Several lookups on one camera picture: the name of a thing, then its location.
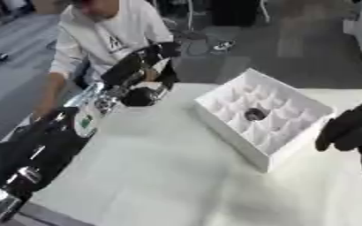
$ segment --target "grid compartment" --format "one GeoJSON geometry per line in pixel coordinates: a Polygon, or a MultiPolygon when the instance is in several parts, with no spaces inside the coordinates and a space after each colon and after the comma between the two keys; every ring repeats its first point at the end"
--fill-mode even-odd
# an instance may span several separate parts
{"type": "Polygon", "coordinates": [[[251,156],[256,154],[250,152],[263,155],[264,161],[257,160],[256,165],[264,171],[277,164],[275,156],[285,152],[289,143],[300,143],[296,139],[301,133],[334,115],[329,106],[252,69],[196,101],[199,108],[204,109],[200,110],[202,119],[251,162],[254,162],[251,156]],[[245,112],[250,108],[260,109],[267,116],[250,122],[245,119],[245,112]],[[210,117],[207,114],[214,116],[214,120],[205,120],[210,117]]]}

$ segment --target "person's arm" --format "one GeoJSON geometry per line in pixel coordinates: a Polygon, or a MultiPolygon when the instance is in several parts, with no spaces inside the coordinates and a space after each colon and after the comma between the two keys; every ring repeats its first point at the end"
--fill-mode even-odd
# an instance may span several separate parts
{"type": "MultiPolygon", "coordinates": [[[[140,16],[145,21],[145,36],[154,42],[174,41],[174,37],[163,22],[159,12],[146,0],[140,4],[140,16]]],[[[162,60],[154,66],[154,69],[161,73],[169,60],[162,60]]]]}
{"type": "Polygon", "coordinates": [[[84,57],[79,44],[63,28],[60,28],[55,58],[49,70],[42,98],[32,115],[32,121],[45,116],[56,106],[57,97],[62,92],[66,80],[84,57]]]}

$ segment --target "sweatshirt logo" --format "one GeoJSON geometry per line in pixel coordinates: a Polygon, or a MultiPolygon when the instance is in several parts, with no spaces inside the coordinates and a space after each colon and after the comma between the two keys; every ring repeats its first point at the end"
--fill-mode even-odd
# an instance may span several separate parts
{"type": "Polygon", "coordinates": [[[119,50],[122,50],[124,48],[125,48],[124,44],[117,37],[113,37],[113,36],[109,37],[109,52],[110,53],[118,52],[119,50]]]}

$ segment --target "robotic arm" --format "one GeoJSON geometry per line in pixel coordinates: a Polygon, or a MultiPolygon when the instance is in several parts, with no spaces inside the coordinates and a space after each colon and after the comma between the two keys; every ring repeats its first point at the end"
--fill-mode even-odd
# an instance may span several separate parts
{"type": "Polygon", "coordinates": [[[102,81],[0,144],[0,222],[10,220],[36,192],[47,187],[121,102],[153,105],[171,90],[175,74],[164,76],[156,90],[135,86],[145,80],[144,69],[177,57],[177,48],[175,42],[164,42],[131,53],[102,75],[102,81]]]}
{"type": "Polygon", "coordinates": [[[316,140],[316,148],[325,151],[331,144],[340,151],[357,149],[362,163],[362,104],[330,120],[324,127],[316,140]]]}

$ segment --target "black object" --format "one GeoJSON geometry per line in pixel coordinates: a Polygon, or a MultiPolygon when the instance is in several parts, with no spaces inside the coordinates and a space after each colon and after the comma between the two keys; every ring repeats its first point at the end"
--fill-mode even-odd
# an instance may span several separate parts
{"type": "Polygon", "coordinates": [[[362,155],[362,104],[327,123],[316,140],[316,148],[325,151],[331,144],[341,151],[356,148],[362,155]]]}
{"type": "Polygon", "coordinates": [[[212,0],[212,20],[215,26],[251,26],[254,24],[260,0],[212,0]]]}
{"type": "Polygon", "coordinates": [[[104,117],[110,112],[107,109],[116,106],[107,106],[113,104],[114,100],[132,100],[136,96],[143,96],[146,99],[140,101],[145,102],[137,102],[138,104],[152,104],[159,100],[161,89],[165,91],[172,88],[177,77],[166,77],[157,90],[134,89],[134,86],[145,80],[143,69],[176,55],[177,44],[169,42],[157,43],[131,53],[103,75],[103,81],[109,90],[100,89],[97,100],[89,93],[96,90],[89,89],[89,95],[82,96],[82,105],[52,110],[28,127],[18,128],[8,142],[0,144],[0,222],[8,221],[36,192],[48,186],[94,135],[96,124],[87,127],[94,119],[93,116],[80,115],[84,114],[80,108],[90,106],[88,104],[92,102],[104,117]]]}
{"type": "Polygon", "coordinates": [[[248,121],[260,121],[265,119],[267,114],[265,114],[260,109],[251,108],[245,112],[245,119],[248,121]]]}
{"type": "Polygon", "coordinates": [[[160,42],[132,52],[117,65],[102,75],[108,86],[121,86],[131,75],[146,68],[151,68],[160,60],[178,57],[180,45],[176,42],[160,42]]]}

